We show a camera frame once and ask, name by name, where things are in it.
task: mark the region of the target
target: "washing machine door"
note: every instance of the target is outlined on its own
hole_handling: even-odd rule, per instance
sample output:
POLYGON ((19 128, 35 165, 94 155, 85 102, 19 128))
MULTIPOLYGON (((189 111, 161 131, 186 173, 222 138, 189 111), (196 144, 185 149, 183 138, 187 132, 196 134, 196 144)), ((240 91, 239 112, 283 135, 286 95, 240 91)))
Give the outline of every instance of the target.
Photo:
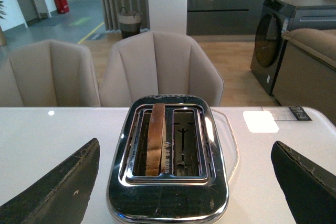
POLYGON ((278 56, 281 41, 280 20, 274 14, 263 16, 256 32, 254 54, 262 67, 269 67, 278 56))

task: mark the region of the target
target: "countertop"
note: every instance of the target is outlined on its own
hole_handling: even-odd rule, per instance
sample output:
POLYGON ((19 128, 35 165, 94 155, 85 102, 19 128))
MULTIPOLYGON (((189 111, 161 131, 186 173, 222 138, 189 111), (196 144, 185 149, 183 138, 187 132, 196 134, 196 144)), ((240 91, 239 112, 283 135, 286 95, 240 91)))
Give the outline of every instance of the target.
MULTIPOLYGON (((270 159, 282 141, 336 174, 336 128, 320 112, 296 121, 286 107, 212 108, 229 180, 229 204, 219 223, 295 223, 270 159), (236 164, 227 162, 221 133, 236 142, 236 164)), ((82 223, 113 223, 106 200, 114 150, 128 108, 0 108, 0 205, 25 190, 74 151, 96 137, 99 171, 82 223)))

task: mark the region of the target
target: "toaster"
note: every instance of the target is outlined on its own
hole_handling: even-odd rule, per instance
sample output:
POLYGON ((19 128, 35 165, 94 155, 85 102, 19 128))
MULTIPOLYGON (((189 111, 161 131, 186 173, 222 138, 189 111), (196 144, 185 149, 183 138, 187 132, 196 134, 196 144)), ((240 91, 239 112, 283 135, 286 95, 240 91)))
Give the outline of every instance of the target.
POLYGON ((107 186, 120 223, 213 223, 229 191, 216 126, 192 95, 152 95, 128 111, 107 186))

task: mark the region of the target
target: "red fire extinguisher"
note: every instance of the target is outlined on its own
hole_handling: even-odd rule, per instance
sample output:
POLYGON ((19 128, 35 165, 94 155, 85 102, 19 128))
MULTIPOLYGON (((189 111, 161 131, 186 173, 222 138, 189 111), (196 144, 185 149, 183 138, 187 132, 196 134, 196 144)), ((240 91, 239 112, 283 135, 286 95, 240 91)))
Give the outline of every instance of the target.
POLYGON ((58 13, 69 12, 69 5, 67 0, 54 0, 58 13))

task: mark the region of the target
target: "kitchen cabinet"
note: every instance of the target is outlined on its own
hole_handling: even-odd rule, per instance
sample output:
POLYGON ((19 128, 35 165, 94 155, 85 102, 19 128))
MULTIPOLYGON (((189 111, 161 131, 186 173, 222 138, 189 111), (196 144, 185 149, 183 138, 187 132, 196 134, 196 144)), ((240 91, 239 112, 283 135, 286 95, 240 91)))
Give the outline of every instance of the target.
POLYGON ((188 0, 188 35, 254 35, 264 0, 188 0))
POLYGON ((148 0, 151 30, 186 34, 187 0, 148 0))

